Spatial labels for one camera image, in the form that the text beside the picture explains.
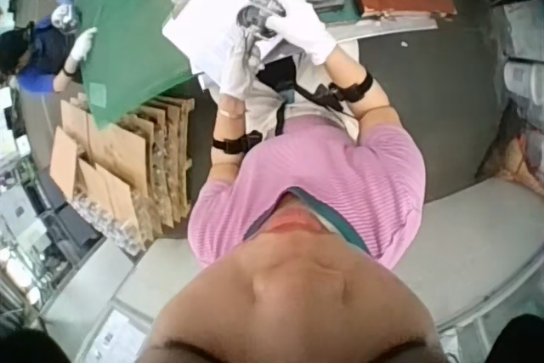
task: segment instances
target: pink striped shirt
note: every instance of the pink striped shirt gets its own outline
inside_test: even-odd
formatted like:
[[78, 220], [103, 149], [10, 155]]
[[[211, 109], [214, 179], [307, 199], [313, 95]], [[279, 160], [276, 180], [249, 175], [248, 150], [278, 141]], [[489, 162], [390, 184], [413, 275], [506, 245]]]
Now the pink striped shirt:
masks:
[[293, 118], [283, 135], [246, 155], [233, 184], [202, 188], [189, 221], [190, 245], [201, 263], [242, 243], [293, 187], [336, 210], [391, 269], [421, 223], [425, 166], [411, 136], [395, 125], [375, 126], [357, 145], [325, 118]]

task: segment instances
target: green board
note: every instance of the green board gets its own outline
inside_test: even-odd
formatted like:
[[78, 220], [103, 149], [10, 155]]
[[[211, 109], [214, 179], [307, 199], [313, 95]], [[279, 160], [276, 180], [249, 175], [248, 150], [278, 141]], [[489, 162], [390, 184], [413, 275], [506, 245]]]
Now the green board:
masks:
[[188, 59], [162, 35], [170, 0], [76, 0], [76, 5], [83, 30], [99, 29], [82, 73], [100, 128], [191, 78]]

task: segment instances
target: cardboard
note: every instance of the cardboard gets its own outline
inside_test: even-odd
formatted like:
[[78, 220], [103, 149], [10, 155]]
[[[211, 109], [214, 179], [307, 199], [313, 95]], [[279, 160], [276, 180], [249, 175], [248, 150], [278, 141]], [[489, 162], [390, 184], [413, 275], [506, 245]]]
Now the cardboard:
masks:
[[192, 166], [192, 161], [187, 157], [187, 141], [189, 137], [189, 114], [195, 109], [194, 99], [181, 99], [173, 97], [159, 97], [157, 100], [167, 104], [179, 106], [181, 115], [179, 118], [179, 156], [178, 156], [178, 175], [179, 175], [179, 201], [181, 203], [181, 216], [183, 218], [189, 215], [191, 203], [187, 194], [187, 171]]
[[83, 180], [87, 188], [87, 196], [98, 203], [106, 212], [115, 217], [113, 206], [111, 205], [108, 185], [104, 177], [94, 167], [86, 163], [83, 159], [79, 160], [79, 168], [83, 174]]
[[139, 118], [153, 121], [155, 123], [155, 146], [153, 147], [153, 166], [155, 174], [155, 200], [161, 214], [161, 221], [168, 227], [173, 227], [172, 199], [168, 191], [166, 177], [166, 137], [167, 137], [167, 114], [164, 110], [142, 105], [137, 109]]
[[122, 222], [128, 221], [131, 224], [139, 226], [130, 193], [130, 186], [98, 164], [96, 165], [96, 171], [104, 178], [107, 185], [115, 218]]
[[60, 115], [62, 117], [62, 128], [66, 134], [90, 155], [87, 112], [75, 107], [68, 101], [61, 100]]
[[155, 174], [153, 172], [153, 144], [155, 143], [155, 125], [153, 122], [138, 118], [135, 115], [126, 115], [119, 121], [121, 128], [136, 133], [145, 139], [146, 155], [145, 166], [147, 168], [147, 188], [149, 196], [153, 196], [155, 188]]
[[114, 124], [99, 131], [93, 118], [90, 115], [87, 118], [94, 162], [147, 197], [145, 139]]
[[172, 198], [173, 220], [178, 223], [181, 221], [182, 207], [182, 203], [179, 200], [179, 118], [181, 108], [157, 100], [152, 100], [147, 105], [160, 108], [167, 113], [165, 171], [168, 192]]
[[59, 186], [67, 200], [74, 197], [77, 172], [77, 143], [65, 131], [57, 127], [54, 134], [53, 152], [49, 175]]

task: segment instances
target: wrist strap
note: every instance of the wrist strap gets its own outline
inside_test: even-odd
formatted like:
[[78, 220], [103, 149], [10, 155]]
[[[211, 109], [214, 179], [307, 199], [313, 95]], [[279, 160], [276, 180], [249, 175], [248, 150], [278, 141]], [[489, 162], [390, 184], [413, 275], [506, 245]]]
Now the wrist strap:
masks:
[[73, 78], [76, 75], [77, 71], [74, 72], [68, 72], [64, 66], [62, 66], [62, 72], [65, 73], [65, 75], [69, 78]]
[[348, 101], [353, 104], [361, 101], [372, 85], [374, 85], [374, 77], [367, 71], [366, 78], [361, 84], [354, 84], [349, 88], [340, 88], [337, 84], [332, 83], [329, 89], [339, 101]]
[[263, 140], [263, 135], [260, 132], [252, 131], [237, 140], [226, 139], [213, 140], [213, 147], [215, 149], [222, 150], [227, 155], [239, 155], [240, 153], [247, 153], [252, 148], [257, 146]]

